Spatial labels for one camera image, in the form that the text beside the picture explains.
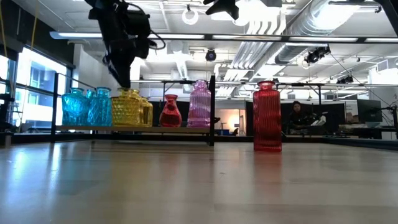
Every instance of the security camera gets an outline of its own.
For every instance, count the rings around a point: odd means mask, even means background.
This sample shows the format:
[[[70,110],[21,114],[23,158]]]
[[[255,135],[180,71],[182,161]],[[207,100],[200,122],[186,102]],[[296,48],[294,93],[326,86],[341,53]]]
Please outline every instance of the security camera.
[[[214,62],[217,58],[217,54],[214,49],[208,49],[206,53],[206,61]]]

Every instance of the yellow glass vase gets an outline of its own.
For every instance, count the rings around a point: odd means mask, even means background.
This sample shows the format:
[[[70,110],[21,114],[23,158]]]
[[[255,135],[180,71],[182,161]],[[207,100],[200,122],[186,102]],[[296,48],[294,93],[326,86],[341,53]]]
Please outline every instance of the yellow glass vase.
[[[140,126],[142,103],[139,95],[127,88],[119,88],[120,96],[112,97],[114,126]]]
[[[142,98],[142,123],[145,127],[152,127],[154,106],[146,98]]]

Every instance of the textured glass vase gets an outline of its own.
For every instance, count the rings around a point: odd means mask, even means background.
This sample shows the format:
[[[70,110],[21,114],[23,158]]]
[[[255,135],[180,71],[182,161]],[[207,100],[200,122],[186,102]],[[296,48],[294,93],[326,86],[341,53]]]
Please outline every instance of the textured glass vase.
[[[147,99],[142,99],[142,120],[141,123],[145,127],[152,127],[154,117],[154,106]]]
[[[97,96],[97,92],[95,90],[87,90],[86,97],[88,99],[88,115],[87,115],[87,125],[95,125],[96,120],[98,119],[98,113],[96,109],[95,98]]]
[[[112,125],[112,108],[111,99],[109,98],[111,89],[106,87],[98,87],[97,94],[92,98],[90,110],[88,112],[89,125],[93,126],[111,126]]]
[[[282,121],[280,96],[273,90],[274,82],[259,82],[260,90],[253,94],[254,150],[280,152],[282,150]]]
[[[120,96],[112,97],[112,116],[115,126],[138,126],[141,102],[139,95],[127,88],[119,88]]]
[[[166,104],[164,105],[162,114],[160,115],[160,125],[162,127],[177,128],[181,126],[182,118],[177,108],[177,95],[165,95]]]
[[[188,127],[210,127],[211,92],[207,89],[206,81],[198,80],[190,95]]]
[[[72,88],[71,93],[62,95],[62,124],[84,126],[87,124],[88,98],[82,88]]]

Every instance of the blue glass vase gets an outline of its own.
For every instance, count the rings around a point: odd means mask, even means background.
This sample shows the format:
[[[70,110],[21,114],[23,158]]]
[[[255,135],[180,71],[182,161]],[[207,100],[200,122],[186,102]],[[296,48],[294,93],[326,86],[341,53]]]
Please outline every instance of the blue glass vase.
[[[87,90],[86,97],[88,99],[88,114],[87,114],[87,125],[95,125],[98,120],[98,114],[92,110],[93,105],[95,104],[95,98],[97,96],[97,92],[95,90]]]
[[[62,124],[83,126],[87,124],[88,98],[82,88],[71,88],[71,93],[62,95]]]
[[[98,87],[97,96],[93,98],[90,104],[89,117],[92,115],[93,126],[111,126],[112,125],[112,102],[109,97],[110,88]]]

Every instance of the red glass vase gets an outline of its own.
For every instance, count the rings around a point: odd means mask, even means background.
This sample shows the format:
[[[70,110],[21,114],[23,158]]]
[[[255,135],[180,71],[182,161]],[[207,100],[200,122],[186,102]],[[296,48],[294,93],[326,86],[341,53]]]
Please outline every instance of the red glass vase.
[[[280,96],[272,81],[259,82],[260,90],[253,95],[254,150],[282,151]]]
[[[182,118],[177,108],[177,95],[165,95],[166,105],[164,105],[162,114],[160,115],[160,125],[162,127],[177,128],[181,126]]]

